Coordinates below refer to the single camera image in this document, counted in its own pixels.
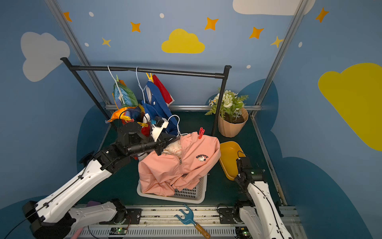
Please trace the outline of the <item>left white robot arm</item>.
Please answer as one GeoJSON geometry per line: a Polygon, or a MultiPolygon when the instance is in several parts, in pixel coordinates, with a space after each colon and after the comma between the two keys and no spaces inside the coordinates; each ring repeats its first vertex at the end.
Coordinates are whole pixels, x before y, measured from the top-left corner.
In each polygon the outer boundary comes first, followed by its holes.
{"type": "Polygon", "coordinates": [[[117,130],[116,142],[97,152],[76,176],[46,198],[27,202],[22,210],[36,239],[63,239],[72,230],[100,222],[122,224],[126,207],[117,199],[75,209],[74,205],[102,181],[117,173],[135,156],[154,151],[161,155],[176,136],[166,133],[169,122],[156,117],[149,123],[149,136],[141,125],[129,122],[117,130]]]}

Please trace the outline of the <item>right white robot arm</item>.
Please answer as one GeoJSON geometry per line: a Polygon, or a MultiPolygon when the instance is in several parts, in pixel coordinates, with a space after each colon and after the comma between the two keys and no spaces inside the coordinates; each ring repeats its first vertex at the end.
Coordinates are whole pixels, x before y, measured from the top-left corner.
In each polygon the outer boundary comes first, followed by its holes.
{"type": "Polygon", "coordinates": [[[263,170],[255,169],[248,157],[236,159],[238,183],[252,206],[239,207],[239,218],[254,239],[291,239],[292,235],[284,225],[276,207],[269,184],[265,181],[263,170]]]}

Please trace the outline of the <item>pink kids jacket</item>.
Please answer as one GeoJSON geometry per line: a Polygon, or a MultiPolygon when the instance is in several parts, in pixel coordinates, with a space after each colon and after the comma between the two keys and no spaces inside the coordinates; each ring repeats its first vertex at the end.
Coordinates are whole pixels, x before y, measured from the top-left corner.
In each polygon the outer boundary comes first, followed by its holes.
{"type": "Polygon", "coordinates": [[[144,194],[170,197],[175,191],[194,189],[221,157],[218,138],[197,132],[180,136],[161,155],[152,151],[138,163],[139,183],[144,194]]]}

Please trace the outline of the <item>red clothespin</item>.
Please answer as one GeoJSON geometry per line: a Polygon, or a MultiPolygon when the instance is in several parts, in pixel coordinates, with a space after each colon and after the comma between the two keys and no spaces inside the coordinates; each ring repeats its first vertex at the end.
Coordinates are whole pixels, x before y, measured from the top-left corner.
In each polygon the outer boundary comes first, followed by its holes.
{"type": "Polygon", "coordinates": [[[200,130],[199,130],[198,139],[201,139],[203,137],[204,133],[205,133],[205,129],[203,127],[201,127],[200,130]]]}

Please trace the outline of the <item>white wire hanger pink jacket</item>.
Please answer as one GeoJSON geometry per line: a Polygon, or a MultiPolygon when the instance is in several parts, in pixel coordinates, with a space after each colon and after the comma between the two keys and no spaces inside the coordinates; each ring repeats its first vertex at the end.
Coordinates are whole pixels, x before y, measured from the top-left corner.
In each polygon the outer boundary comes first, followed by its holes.
{"type": "Polygon", "coordinates": [[[172,119],[176,119],[176,130],[177,130],[177,136],[181,136],[181,135],[187,135],[188,133],[181,133],[180,131],[180,122],[181,122],[181,119],[178,115],[171,115],[169,118],[168,118],[168,121],[171,121],[172,119]]]}

